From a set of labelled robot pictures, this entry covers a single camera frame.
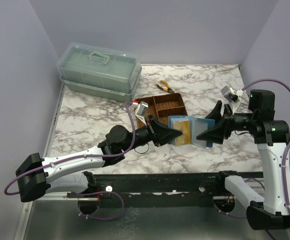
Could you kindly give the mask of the blue leather card holder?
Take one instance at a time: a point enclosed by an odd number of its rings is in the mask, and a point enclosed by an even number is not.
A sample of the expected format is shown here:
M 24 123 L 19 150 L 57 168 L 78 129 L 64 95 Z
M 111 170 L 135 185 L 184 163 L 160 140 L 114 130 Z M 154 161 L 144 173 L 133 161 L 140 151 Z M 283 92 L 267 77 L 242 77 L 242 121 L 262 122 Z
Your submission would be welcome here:
M 201 147 L 201 148 L 211 148 L 213 146 L 212 142 L 207 142 L 204 140 L 197 140 L 196 136 L 203 133 L 204 131 L 215 126 L 215 121 L 213 119 L 198 118 L 193 116 L 181 116 L 172 115 L 168 118 L 168 127 L 173 128 L 173 122 L 189 120 L 190 123 L 190 133 L 191 133 L 191 145 Z

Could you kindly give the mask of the gold credit card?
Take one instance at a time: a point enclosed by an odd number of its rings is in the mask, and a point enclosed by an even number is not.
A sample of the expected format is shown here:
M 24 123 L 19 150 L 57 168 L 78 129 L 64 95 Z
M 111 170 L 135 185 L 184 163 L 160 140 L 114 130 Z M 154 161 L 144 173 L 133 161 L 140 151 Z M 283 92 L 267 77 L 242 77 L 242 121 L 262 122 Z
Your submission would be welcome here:
M 172 127 L 182 132 L 182 135 L 173 140 L 174 146 L 183 146 L 191 143 L 191 128 L 189 120 L 174 121 Z

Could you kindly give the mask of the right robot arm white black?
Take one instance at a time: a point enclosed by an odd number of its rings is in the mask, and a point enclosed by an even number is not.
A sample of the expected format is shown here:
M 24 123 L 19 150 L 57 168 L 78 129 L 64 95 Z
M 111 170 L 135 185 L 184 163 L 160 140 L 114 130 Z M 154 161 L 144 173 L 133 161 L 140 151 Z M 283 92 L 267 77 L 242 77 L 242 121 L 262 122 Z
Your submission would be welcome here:
M 223 173 L 221 187 L 246 209 L 246 218 L 253 230 L 290 228 L 290 129 L 284 120 L 275 120 L 275 94 L 270 90 L 250 92 L 249 113 L 238 113 L 243 91 L 224 87 L 222 95 L 228 104 L 218 101 L 207 116 L 215 126 L 196 136 L 197 140 L 222 144 L 235 131 L 247 131 L 257 145 L 265 185 L 264 196 L 254 191 L 238 173 Z

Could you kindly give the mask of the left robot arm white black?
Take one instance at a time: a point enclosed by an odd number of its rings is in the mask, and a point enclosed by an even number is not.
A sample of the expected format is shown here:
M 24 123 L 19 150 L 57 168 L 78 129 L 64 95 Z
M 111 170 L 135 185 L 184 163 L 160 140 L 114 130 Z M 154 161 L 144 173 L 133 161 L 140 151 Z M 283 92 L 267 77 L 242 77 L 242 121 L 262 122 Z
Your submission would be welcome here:
M 180 130 L 168 127 L 152 115 L 146 120 L 145 126 L 133 131 L 115 125 L 104 141 L 81 152 L 61 157 L 30 154 L 15 172 L 21 202 L 35 201 L 47 193 L 82 193 L 91 184 L 87 179 L 80 180 L 75 173 L 115 165 L 130 150 L 149 142 L 161 147 L 182 135 Z

